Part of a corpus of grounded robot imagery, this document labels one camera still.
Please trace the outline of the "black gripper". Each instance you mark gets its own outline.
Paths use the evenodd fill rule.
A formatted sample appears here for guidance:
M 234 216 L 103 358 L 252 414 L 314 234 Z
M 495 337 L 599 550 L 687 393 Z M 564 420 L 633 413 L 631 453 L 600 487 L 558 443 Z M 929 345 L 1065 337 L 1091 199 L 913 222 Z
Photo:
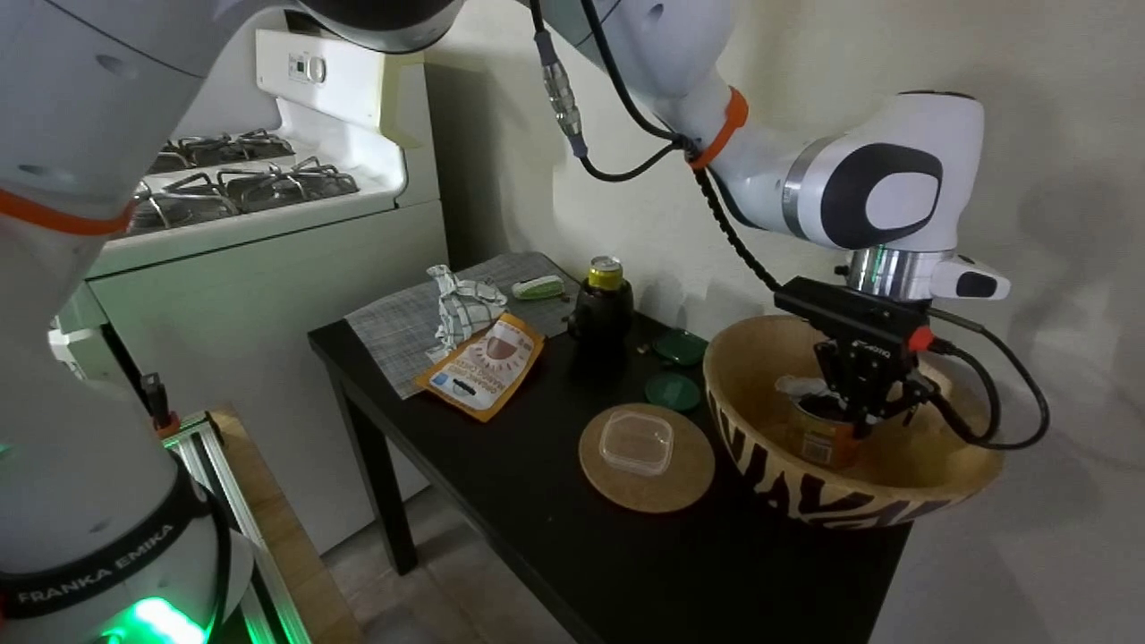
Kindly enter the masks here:
M 933 346 L 924 306 L 895 306 L 846 286 L 791 278 L 778 306 L 823 332 L 816 362 L 848 413 L 905 413 L 924 401 L 921 355 Z

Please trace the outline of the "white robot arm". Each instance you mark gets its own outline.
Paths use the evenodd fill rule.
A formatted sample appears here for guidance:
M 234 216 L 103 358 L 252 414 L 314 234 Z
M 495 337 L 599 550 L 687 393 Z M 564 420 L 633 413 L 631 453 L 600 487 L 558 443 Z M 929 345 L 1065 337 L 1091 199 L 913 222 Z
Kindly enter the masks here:
M 160 599 L 221 624 L 239 537 L 147 431 L 79 387 L 45 329 L 252 17 L 291 8 L 378 53 L 447 38 L 466 0 L 0 0 L 0 617 L 5 644 L 94 644 Z M 967 92 L 909 91 L 787 156 L 749 121 L 715 57 L 729 0 L 524 0 L 549 40 L 641 97 L 743 222 L 846 250 L 909 256 L 905 300 L 1010 283 L 955 256 L 984 147 Z

